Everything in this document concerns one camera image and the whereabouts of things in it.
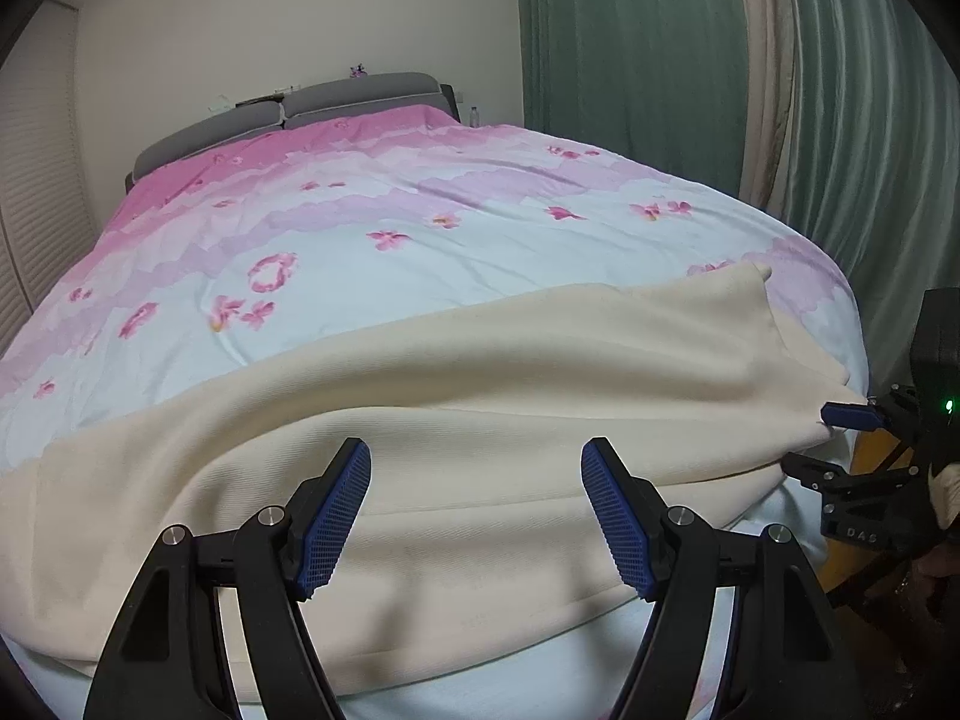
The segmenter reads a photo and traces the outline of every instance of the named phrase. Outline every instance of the beige blanket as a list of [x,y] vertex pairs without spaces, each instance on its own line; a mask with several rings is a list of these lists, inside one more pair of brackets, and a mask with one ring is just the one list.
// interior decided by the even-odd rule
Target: beige blanket
[[[92,664],[160,530],[285,503],[348,436],[373,480],[304,616],[334,688],[430,677],[624,602],[580,481],[607,436],[723,525],[860,401],[751,264],[659,288],[586,285],[325,338],[83,430],[0,477],[0,628]],[[240,699],[256,697],[232,597]]]

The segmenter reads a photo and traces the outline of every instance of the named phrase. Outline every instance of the silver bolt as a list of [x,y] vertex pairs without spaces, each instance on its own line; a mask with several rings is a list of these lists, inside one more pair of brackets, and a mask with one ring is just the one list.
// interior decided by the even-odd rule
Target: silver bolt
[[186,529],[181,525],[171,525],[163,532],[161,538],[167,546],[176,546],[186,538]]
[[771,525],[767,529],[767,533],[778,544],[785,544],[793,538],[793,533],[790,533],[790,529],[786,525]]
[[266,509],[260,510],[260,514],[256,516],[256,521],[261,525],[275,525],[283,519],[285,514],[282,506],[268,506]]
[[689,525],[693,522],[693,512],[685,506],[674,506],[666,515],[674,525]]

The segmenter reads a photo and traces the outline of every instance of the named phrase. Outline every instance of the sheer curtain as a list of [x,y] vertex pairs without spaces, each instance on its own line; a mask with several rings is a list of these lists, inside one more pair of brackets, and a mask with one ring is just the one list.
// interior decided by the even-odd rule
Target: sheer curtain
[[526,125],[737,195],[743,0],[520,0]]
[[906,375],[923,290],[960,284],[960,92],[906,0],[795,0],[779,215],[843,269],[875,384]]

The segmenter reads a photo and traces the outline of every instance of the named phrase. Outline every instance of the wall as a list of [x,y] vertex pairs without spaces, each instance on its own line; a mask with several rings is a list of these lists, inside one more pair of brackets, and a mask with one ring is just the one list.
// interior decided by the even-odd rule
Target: wall
[[150,143],[237,101],[371,73],[426,71],[522,124],[517,0],[65,0],[80,9],[77,117],[101,225]]

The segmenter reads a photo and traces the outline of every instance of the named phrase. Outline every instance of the blue textured pad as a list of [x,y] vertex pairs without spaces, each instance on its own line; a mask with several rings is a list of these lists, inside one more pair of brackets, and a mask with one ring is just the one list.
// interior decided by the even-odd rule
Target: blue textured pad
[[648,557],[647,535],[593,442],[584,446],[580,475],[623,583],[646,596],[656,584]]
[[360,442],[304,538],[304,562],[296,584],[307,598],[330,581],[369,486],[370,449]]

